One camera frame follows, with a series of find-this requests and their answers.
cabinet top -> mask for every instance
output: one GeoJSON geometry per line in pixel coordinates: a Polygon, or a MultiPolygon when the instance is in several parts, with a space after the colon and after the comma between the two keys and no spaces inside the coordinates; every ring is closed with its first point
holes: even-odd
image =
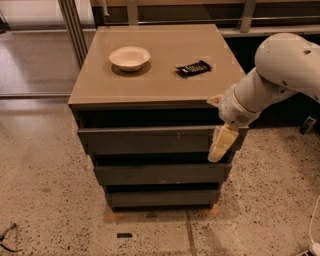
{"type": "Polygon", "coordinates": [[[206,101],[244,75],[213,24],[99,27],[69,104],[206,101]],[[147,49],[150,61],[137,72],[120,71],[109,56],[124,46],[147,49]],[[176,73],[199,60],[212,71],[189,78],[176,73]]]}

drawer front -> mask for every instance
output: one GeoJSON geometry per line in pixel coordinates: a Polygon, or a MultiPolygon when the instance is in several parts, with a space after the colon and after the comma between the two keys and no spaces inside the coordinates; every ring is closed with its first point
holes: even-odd
{"type": "Polygon", "coordinates": [[[203,127],[80,129],[89,155],[131,153],[208,152],[212,129],[203,127]]]}
{"type": "Polygon", "coordinates": [[[210,183],[226,180],[231,164],[96,166],[100,185],[210,183]]]}
{"type": "Polygon", "coordinates": [[[219,190],[132,192],[107,194],[110,207],[213,205],[219,190]]]}

black object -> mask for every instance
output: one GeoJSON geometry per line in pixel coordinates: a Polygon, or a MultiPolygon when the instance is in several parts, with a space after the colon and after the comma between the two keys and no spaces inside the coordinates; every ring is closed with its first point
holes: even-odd
{"type": "Polygon", "coordinates": [[[4,248],[5,250],[7,250],[8,252],[18,252],[19,250],[15,250],[10,248],[9,246],[5,245],[3,243],[3,240],[5,239],[6,235],[9,233],[9,231],[11,231],[12,229],[14,229],[17,225],[15,223],[13,223],[6,231],[4,231],[1,235],[0,235],[0,246],[2,248],[4,248]]]}
{"type": "Polygon", "coordinates": [[[177,69],[185,76],[194,76],[210,71],[212,67],[205,61],[200,60],[187,66],[177,67],[177,69]]]}
{"type": "Polygon", "coordinates": [[[308,134],[314,128],[315,124],[317,123],[317,119],[309,116],[307,120],[304,122],[303,126],[300,127],[299,132],[301,134],[308,134]]]}

speckled floor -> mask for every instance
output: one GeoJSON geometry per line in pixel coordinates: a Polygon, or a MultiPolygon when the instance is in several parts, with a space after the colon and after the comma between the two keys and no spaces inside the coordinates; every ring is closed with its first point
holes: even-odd
{"type": "MultiPolygon", "coordinates": [[[[1,40],[0,59],[6,47],[1,40]]],[[[62,48],[72,53],[67,39],[62,41],[62,48]]],[[[43,54],[51,56],[56,48],[49,42],[54,44],[47,40],[51,50],[43,54]]],[[[37,46],[33,48],[30,58],[36,58],[37,46]]],[[[12,57],[13,63],[19,56],[12,57]]],[[[75,65],[71,55],[60,57],[64,67],[75,65]]],[[[32,83],[32,72],[46,74],[48,67],[61,72],[39,65],[21,76],[23,83],[32,83]]],[[[6,68],[0,69],[5,72],[1,90],[11,92],[3,79],[15,76],[6,68]]],[[[75,70],[64,71],[66,91],[76,79],[75,70]]],[[[41,79],[39,85],[61,90],[45,75],[41,79]]],[[[307,249],[310,217],[320,194],[317,134],[303,136],[298,128],[250,130],[211,211],[116,214],[106,205],[76,135],[67,99],[0,101],[0,141],[0,233],[17,223],[6,242],[22,249],[18,255],[290,256],[307,249]],[[120,233],[132,237],[117,238],[120,233]]],[[[320,241],[320,209],[312,235],[320,241]]],[[[0,255],[11,254],[0,247],[0,255]]]]}

terrazzo floor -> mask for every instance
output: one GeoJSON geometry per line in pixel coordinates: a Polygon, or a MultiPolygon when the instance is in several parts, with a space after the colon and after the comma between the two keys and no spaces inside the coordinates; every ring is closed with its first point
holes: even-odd
{"type": "MultiPolygon", "coordinates": [[[[0,69],[1,92],[72,89],[77,69],[68,37],[24,36],[16,41],[15,34],[0,35],[1,67],[6,64],[0,69]],[[47,45],[41,54],[38,42],[43,49],[47,45]],[[65,54],[54,57],[55,43],[65,54]],[[32,53],[24,48],[28,44],[32,53]],[[42,60],[28,69],[37,58],[42,60]],[[44,64],[50,59],[53,64],[44,64]],[[18,69],[21,79],[15,80],[18,69]],[[64,80],[63,88],[55,86],[55,77],[64,80]],[[11,80],[17,90],[8,88],[11,80]]],[[[320,194],[315,133],[301,135],[296,127],[250,130],[211,211],[112,213],[76,135],[67,99],[0,101],[0,142],[0,233],[17,224],[6,240],[22,250],[16,255],[290,256],[308,247],[320,194]],[[118,238],[126,233],[132,237],[118,238]]],[[[312,236],[320,241],[320,209],[312,236]]],[[[12,254],[0,247],[0,255],[12,254]]]]}

